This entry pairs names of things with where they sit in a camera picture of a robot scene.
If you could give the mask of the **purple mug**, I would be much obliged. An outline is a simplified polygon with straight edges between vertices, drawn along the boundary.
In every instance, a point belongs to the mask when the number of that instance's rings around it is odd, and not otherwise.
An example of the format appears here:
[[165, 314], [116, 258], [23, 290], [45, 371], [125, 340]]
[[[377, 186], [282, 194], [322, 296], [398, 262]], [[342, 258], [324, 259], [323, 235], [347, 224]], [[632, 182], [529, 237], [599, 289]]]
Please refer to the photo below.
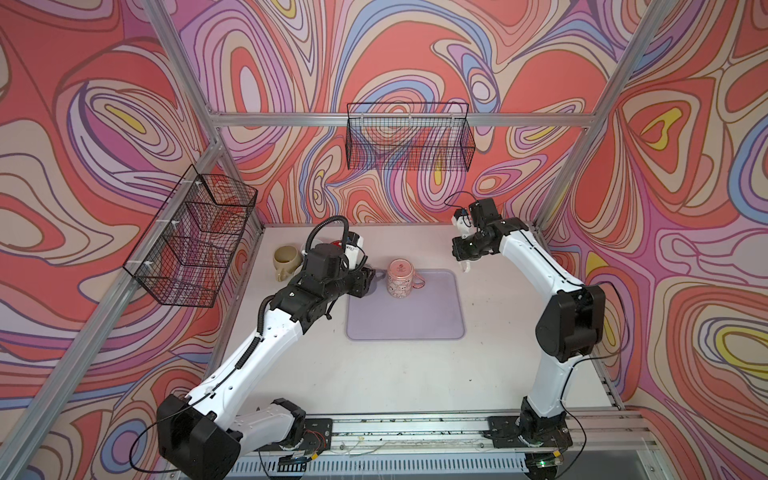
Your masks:
[[374, 294], [378, 290], [385, 290], [387, 287], [387, 278], [388, 275], [386, 270], [377, 269], [370, 284], [369, 294]]

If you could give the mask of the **lavender plastic tray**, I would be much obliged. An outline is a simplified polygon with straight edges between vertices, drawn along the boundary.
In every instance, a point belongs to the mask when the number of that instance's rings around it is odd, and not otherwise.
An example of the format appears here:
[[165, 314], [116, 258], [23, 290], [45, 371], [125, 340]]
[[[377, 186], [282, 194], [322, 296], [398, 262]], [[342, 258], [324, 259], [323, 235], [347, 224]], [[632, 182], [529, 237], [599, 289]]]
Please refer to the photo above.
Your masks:
[[362, 298], [351, 297], [347, 337], [354, 341], [458, 340], [465, 324], [455, 274], [446, 269], [421, 270], [422, 289], [404, 299], [387, 287]]

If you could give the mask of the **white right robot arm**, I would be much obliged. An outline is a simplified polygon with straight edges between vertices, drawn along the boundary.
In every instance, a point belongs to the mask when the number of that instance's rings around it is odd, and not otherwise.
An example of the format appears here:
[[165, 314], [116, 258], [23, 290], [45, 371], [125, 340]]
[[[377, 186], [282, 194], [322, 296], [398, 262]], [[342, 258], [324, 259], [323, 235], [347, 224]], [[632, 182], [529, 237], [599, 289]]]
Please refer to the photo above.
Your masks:
[[589, 359], [602, 340], [604, 290], [568, 273], [522, 220], [502, 217], [490, 198], [455, 207], [452, 224], [459, 231], [452, 239], [457, 261], [469, 263], [501, 255], [525, 275], [544, 301], [535, 327], [542, 356], [532, 390], [523, 398], [513, 426], [492, 427], [487, 437], [529, 447], [570, 446], [564, 401], [573, 370]]

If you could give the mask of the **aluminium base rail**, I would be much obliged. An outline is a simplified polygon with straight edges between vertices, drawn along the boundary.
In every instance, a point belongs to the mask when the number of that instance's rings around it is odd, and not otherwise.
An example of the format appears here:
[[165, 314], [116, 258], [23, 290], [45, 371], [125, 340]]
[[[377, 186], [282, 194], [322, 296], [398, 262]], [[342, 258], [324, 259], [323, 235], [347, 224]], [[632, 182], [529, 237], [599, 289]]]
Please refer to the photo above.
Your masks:
[[485, 453], [493, 449], [544, 452], [621, 450], [640, 446], [646, 421], [625, 410], [573, 409], [566, 425], [545, 440], [525, 442], [516, 426], [518, 412], [442, 411], [336, 414], [322, 455], [342, 458], [384, 454]]

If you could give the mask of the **beige speckled mug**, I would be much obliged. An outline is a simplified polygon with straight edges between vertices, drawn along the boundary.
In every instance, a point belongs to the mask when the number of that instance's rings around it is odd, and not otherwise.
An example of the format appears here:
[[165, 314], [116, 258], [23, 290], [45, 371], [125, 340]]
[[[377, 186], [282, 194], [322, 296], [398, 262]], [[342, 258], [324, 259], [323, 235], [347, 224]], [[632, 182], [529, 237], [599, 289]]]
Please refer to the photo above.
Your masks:
[[272, 257], [275, 276], [278, 282], [286, 281], [302, 264], [301, 251], [293, 245], [278, 247]]

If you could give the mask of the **aluminium corner frame post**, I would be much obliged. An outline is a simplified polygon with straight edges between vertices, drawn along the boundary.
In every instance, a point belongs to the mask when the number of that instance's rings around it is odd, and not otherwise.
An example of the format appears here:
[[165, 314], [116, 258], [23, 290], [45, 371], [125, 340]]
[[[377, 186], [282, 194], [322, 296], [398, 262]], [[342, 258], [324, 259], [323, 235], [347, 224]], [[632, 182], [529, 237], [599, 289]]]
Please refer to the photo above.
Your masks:
[[584, 162], [590, 148], [598, 139], [602, 128], [607, 124], [612, 107], [620, 93], [630, 80], [635, 68], [649, 48], [654, 35], [661, 28], [665, 17], [673, 10], [677, 1], [651, 1], [637, 30], [630, 39], [627, 49], [617, 63], [613, 74], [597, 102], [589, 123], [582, 128], [568, 158], [559, 169], [541, 207], [534, 218], [534, 229], [543, 233], [555, 221], [558, 211], [566, 202], [572, 182]]

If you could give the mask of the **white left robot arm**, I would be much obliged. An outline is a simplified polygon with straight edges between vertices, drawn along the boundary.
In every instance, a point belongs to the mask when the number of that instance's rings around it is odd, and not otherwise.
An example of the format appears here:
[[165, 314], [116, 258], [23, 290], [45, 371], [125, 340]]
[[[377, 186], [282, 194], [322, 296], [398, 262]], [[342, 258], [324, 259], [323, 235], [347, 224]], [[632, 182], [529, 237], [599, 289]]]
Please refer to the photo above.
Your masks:
[[265, 297], [256, 327], [209, 377], [184, 397], [168, 396], [157, 409], [160, 455], [190, 479], [223, 479], [244, 454], [265, 446], [297, 449], [309, 461], [326, 447], [306, 427], [306, 413], [278, 398], [252, 414], [240, 409], [260, 379], [344, 297], [364, 297], [375, 277], [361, 237], [342, 215], [310, 232], [297, 274]]

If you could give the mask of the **pink patterned mug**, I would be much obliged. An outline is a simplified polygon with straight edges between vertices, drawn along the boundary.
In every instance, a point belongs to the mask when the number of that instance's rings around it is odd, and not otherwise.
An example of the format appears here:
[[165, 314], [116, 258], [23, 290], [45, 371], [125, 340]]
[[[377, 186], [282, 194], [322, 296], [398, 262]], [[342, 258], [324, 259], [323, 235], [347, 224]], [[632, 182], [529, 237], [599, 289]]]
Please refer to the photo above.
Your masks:
[[403, 258], [397, 258], [390, 262], [387, 272], [387, 291], [396, 299], [408, 297], [413, 290], [422, 289], [426, 281], [416, 271], [413, 264]]

